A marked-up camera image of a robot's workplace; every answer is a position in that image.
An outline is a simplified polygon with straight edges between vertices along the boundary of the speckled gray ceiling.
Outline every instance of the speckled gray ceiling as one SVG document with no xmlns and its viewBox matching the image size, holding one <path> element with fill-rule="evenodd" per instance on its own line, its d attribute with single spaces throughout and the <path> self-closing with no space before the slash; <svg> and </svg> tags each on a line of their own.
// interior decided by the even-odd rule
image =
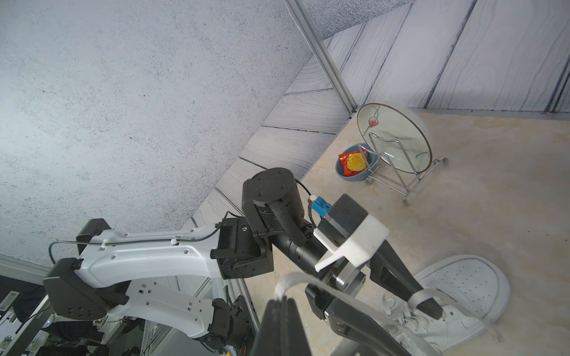
<svg viewBox="0 0 570 356">
<path fill-rule="evenodd" d="M 0 253 L 180 228 L 310 56 L 281 0 L 2 1 Z"/>
<path fill-rule="evenodd" d="M 321 36 L 327 38 L 345 28 L 387 13 L 412 0 L 304 0 Z"/>
</svg>

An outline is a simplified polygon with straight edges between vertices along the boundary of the textured grip sleeve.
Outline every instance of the textured grip sleeve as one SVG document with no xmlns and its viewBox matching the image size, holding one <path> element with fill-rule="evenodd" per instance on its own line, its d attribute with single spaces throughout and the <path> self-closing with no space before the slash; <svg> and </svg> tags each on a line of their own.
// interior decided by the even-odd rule
<svg viewBox="0 0 570 356">
<path fill-rule="evenodd" d="M 277 201 L 269 203 L 269 208 L 287 233 L 288 237 L 297 246 L 304 246 L 307 243 L 307 238 L 303 235 L 297 224 L 295 224 L 291 214 L 289 214 L 287 208 L 285 208 L 285 205 L 283 205 L 282 202 Z"/>
</svg>

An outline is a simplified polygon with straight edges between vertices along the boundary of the round glass plate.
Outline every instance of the round glass plate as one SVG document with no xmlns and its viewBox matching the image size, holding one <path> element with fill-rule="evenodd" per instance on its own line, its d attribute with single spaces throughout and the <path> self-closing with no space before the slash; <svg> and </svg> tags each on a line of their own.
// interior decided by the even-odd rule
<svg viewBox="0 0 570 356">
<path fill-rule="evenodd" d="M 426 138 L 429 136 L 428 129 L 410 109 L 393 104 L 369 103 L 360 108 L 356 122 L 364 141 L 376 152 L 386 153 L 397 170 L 414 173 L 398 142 L 384 142 L 379 138 L 399 140 L 418 173 L 431 165 L 433 157 Z"/>
</svg>

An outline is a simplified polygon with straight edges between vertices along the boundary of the white strap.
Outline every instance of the white strap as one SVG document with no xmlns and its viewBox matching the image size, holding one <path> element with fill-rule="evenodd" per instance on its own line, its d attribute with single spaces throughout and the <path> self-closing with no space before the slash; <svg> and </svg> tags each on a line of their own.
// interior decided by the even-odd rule
<svg viewBox="0 0 570 356">
<path fill-rule="evenodd" d="M 436 289 L 419 290 L 418 292 L 414 293 L 410 297 L 410 299 L 408 300 L 408 307 L 411 310 L 414 310 L 419 304 L 423 303 L 424 301 L 426 301 L 430 298 L 438 298 L 442 301 L 443 304 L 452 305 L 452 306 L 456 307 L 457 310 L 460 311 L 466 317 L 475 318 L 475 319 L 479 320 L 487 328 L 487 330 L 491 334 L 493 334 L 493 336 L 497 339 L 498 342 L 503 341 L 503 337 L 501 336 L 501 334 L 499 334 L 497 331 L 495 331 L 495 329 L 491 325 L 486 323 L 483 319 L 479 318 L 475 313 L 473 313 L 469 309 L 465 308 L 464 306 L 460 305 L 455 300 L 453 300 L 450 296 L 441 292 L 440 290 L 436 290 Z"/>
<path fill-rule="evenodd" d="M 392 309 L 388 305 L 388 301 L 386 300 L 386 293 L 382 294 L 382 307 L 388 316 L 392 315 Z"/>
<path fill-rule="evenodd" d="M 408 328 L 400 325 L 399 323 L 396 323 L 385 313 L 371 308 L 366 303 L 363 303 L 362 301 L 357 300 L 348 294 L 345 294 L 337 289 L 333 289 L 329 285 L 306 273 L 293 272 L 281 278 L 279 280 L 279 283 L 277 283 L 277 286 L 275 286 L 275 299 L 280 301 L 291 287 L 304 283 L 314 284 L 317 287 L 324 289 L 327 293 L 332 294 L 359 312 L 372 317 L 381 326 L 394 326 L 399 332 L 405 333 L 410 339 L 412 339 L 412 341 L 416 343 L 416 346 L 427 356 L 441 356 L 441 353 L 436 351 L 427 341 L 421 337 L 416 336 Z"/>
</svg>

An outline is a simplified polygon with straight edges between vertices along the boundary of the red flower design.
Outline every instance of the red flower design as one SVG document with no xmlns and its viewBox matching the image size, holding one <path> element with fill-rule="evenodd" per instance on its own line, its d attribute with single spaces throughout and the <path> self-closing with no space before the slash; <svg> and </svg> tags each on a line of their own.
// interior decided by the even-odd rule
<svg viewBox="0 0 570 356">
<path fill-rule="evenodd" d="M 378 125 L 378 119 L 375 117 L 371 117 L 368 119 L 368 127 L 373 128 L 374 126 Z"/>
</svg>

